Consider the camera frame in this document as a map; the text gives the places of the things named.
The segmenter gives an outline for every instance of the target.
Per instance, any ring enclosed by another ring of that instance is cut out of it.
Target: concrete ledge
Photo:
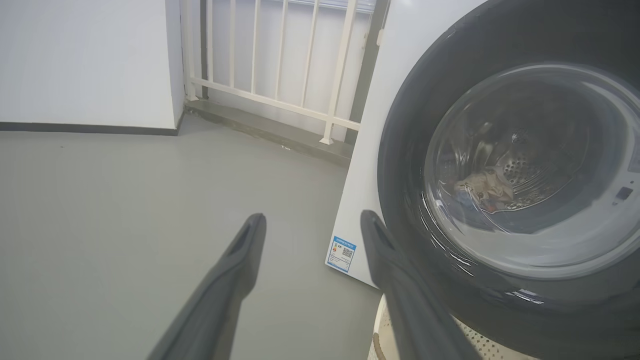
[[[334,140],[333,144],[326,145],[320,143],[321,135],[210,101],[189,101],[185,109],[205,120],[275,142],[314,158],[349,167],[353,153],[353,146],[350,144]]]

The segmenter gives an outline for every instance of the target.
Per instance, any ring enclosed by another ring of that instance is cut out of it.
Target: washing machine
[[[326,264],[360,214],[473,330],[640,358],[640,5],[392,0]]]

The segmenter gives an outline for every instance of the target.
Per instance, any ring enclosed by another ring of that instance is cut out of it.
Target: washing machine drum
[[[545,359],[640,355],[640,6],[490,1],[406,78],[386,225],[453,315]]]

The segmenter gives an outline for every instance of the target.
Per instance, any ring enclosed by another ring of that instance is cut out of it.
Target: gray floor
[[[232,359],[366,359],[380,293],[323,264],[345,176],[193,117],[178,137],[0,133],[0,358],[145,358],[261,211]]]

